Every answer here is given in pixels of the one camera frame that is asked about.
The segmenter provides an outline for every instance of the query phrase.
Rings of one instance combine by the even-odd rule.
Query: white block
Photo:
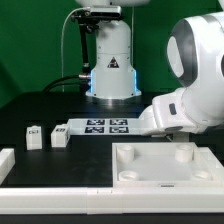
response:
[[[51,133],[51,147],[65,148],[70,139],[70,132],[67,124],[57,125]]]
[[[0,184],[15,164],[14,149],[2,149],[0,152]]]
[[[42,134],[40,126],[28,127],[26,131],[27,150],[42,149]]]

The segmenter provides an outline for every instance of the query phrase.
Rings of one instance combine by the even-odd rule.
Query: green backdrop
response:
[[[0,0],[0,107],[21,93],[41,91],[61,77],[61,29],[68,13],[77,7],[74,0]],[[152,0],[135,8],[134,67],[142,91],[168,92],[179,86],[166,61],[169,33],[181,18],[216,11],[221,11],[216,0]],[[132,9],[124,14],[131,25]],[[88,36],[92,67],[94,38]],[[78,26],[69,23],[65,75],[78,74],[81,65]]]

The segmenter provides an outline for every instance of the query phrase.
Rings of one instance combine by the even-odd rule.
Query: table surface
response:
[[[151,104],[155,94],[144,94],[139,103],[128,105],[99,105],[75,93],[26,93],[0,109],[0,150],[15,148],[16,165],[1,187],[112,187],[112,143],[161,142],[166,138],[150,136],[72,136],[66,149],[52,149],[50,134],[58,124],[71,118],[137,118]],[[43,131],[43,149],[26,150],[26,128],[39,125]],[[199,147],[209,147],[216,157],[224,161],[224,129],[221,127],[203,135],[190,135]],[[13,216],[25,222],[51,220],[52,216]],[[224,214],[144,214],[107,216],[59,216],[61,220],[83,220],[115,223],[125,219],[130,223],[139,220],[162,223],[188,223],[203,219],[204,223],[223,223]],[[10,216],[1,216],[10,221]]]

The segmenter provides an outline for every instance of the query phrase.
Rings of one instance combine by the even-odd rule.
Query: warning label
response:
[[[119,68],[119,65],[118,65],[115,57],[112,58],[110,64],[107,67],[108,68]]]

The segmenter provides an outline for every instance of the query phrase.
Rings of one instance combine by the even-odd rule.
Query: blue light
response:
[[[137,72],[135,71],[135,92],[137,93],[139,90],[137,88]]]
[[[93,70],[90,73],[90,92],[93,93]]]

